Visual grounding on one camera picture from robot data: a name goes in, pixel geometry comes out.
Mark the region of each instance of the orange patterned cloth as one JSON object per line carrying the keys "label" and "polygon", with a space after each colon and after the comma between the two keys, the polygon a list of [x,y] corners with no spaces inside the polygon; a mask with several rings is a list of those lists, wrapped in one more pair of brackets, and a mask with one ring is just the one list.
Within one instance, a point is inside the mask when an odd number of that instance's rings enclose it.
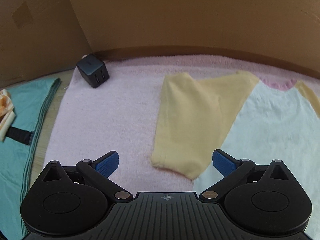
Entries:
{"label": "orange patterned cloth", "polygon": [[5,89],[0,91],[0,141],[4,140],[5,134],[16,116],[13,112],[10,96],[10,93]]}

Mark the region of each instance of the ribbed black surface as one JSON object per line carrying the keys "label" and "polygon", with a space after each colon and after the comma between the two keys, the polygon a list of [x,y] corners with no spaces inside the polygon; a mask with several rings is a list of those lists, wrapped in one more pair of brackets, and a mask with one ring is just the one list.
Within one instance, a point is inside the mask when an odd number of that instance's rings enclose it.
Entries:
{"label": "ribbed black surface", "polygon": [[[51,238],[36,234],[26,237],[26,240],[36,239]],[[202,203],[192,192],[142,192],[129,203],[115,204],[108,217],[95,228],[60,239],[309,240],[303,233],[283,238],[266,238],[247,233],[230,222],[218,205]]]}

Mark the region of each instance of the blue gripper pad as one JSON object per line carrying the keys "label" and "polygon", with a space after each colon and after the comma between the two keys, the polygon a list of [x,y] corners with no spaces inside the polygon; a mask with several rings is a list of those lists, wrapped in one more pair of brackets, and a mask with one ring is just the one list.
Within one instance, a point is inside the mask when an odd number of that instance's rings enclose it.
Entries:
{"label": "blue gripper pad", "polygon": [[220,152],[214,151],[212,154],[213,166],[224,176],[228,176],[231,172],[236,170],[236,163],[223,156]]}
{"label": "blue gripper pad", "polygon": [[119,154],[113,152],[110,156],[95,165],[95,170],[108,178],[119,166]]}

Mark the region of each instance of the green towel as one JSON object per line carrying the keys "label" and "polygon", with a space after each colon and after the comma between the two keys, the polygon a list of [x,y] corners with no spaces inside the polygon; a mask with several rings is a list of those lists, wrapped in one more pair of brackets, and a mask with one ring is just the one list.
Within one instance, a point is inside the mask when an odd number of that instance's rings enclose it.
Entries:
{"label": "green towel", "polygon": [[20,240],[28,233],[20,205],[28,191],[44,116],[60,83],[60,79],[44,78],[8,89],[16,114],[12,127],[33,132],[30,145],[8,137],[0,142],[0,230],[8,240]]}

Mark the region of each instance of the cardboard wall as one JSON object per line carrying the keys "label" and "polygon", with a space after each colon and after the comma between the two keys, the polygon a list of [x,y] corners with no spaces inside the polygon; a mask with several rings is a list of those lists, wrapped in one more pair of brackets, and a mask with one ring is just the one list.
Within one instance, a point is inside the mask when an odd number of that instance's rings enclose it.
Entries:
{"label": "cardboard wall", "polygon": [[0,87],[109,59],[218,54],[320,78],[320,0],[0,0]]}
{"label": "cardboard wall", "polygon": [[0,0],[0,87],[73,67],[90,52],[70,0]]}
{"label": "cardboard wall", "polygon": [[98,55],[209,53],[320,78],[320,0],[71,0]]}

